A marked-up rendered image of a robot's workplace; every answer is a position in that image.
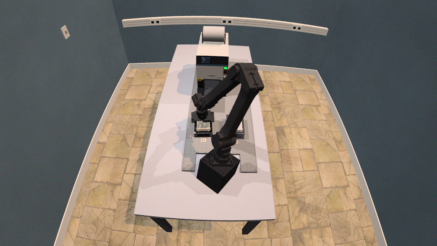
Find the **cream multi-well plate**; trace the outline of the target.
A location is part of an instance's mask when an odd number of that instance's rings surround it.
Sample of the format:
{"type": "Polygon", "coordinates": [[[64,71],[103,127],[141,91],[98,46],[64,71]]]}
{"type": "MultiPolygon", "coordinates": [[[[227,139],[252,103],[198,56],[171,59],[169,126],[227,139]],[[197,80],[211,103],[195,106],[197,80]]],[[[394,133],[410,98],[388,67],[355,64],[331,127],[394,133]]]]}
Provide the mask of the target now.
{"type": "Polygon", "coordinates": [[[240,125],[239,125],[239,127],[238,127],[236,132],[240,132],[240,131],[242,132],[242,122],[240,123],[240,125]]]}

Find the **beige plate with grid of square wells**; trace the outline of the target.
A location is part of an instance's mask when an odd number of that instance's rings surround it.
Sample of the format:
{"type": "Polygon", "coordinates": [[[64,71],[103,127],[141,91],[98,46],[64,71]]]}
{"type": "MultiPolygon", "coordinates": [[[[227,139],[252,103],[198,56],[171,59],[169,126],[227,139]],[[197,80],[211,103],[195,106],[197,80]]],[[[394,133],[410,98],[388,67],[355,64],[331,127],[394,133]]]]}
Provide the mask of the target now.
{"type": "Polygon", "coordinates": [[[197,131],[210,131],[210,122],[197,121],[197,131]]]}

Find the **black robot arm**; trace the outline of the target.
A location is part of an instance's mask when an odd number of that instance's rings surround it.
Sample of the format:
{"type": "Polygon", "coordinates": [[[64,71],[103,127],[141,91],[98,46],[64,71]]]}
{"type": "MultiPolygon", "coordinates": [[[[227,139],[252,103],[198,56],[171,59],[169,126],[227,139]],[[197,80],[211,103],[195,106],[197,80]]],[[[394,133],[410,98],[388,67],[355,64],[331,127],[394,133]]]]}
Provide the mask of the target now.
{"type": "Polygon", "coordinates": [[[227,76],[208,94],[202,96],[201,93],[195,93],[192,96],[197,107],[196,113],[202,117],[208,115],[208,109],[213,108],[218,100],[241,83],[239,95],[224,126],[220,132],[212,135],[212,145],[216,151],[209,153],[211,166],[233,166],[230,150],[236,144],[236,130],[255,96],[264,89],[258,68],[253,63],[235,63],[226,73],[227,76]]]}

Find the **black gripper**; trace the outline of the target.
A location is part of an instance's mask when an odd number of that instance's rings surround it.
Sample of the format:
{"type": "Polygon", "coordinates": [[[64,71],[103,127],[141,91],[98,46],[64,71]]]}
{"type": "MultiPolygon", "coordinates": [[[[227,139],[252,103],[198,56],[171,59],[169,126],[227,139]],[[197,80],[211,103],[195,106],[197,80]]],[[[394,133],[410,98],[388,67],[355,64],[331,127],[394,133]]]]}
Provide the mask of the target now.
{"type": "Polygon", "coordinates": [[[198,116],[195,111],[195,120],[194,120],[194,112],[192,112],[192,123],[195,123],[196,121],[203,121],[203,122],[214,122],[214,112],[211,112],[208,110],[208,115],[205,116],[198,116]]]}

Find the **black rectangular frame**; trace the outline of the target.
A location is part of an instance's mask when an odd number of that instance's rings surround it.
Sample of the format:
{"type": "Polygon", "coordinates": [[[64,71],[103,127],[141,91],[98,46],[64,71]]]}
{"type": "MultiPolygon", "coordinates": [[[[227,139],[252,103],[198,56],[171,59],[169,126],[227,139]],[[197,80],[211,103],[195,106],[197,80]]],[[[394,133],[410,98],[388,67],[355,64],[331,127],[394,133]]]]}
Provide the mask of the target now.
{"type": "Polygon", "coordinates": [[[212,122],[210,122],[210,131],[197,131],[197,121],[195,122],[194,125],[194,134],[195,137],[212,137],[213,135],[213,126],[212,126],[212,122]]]}

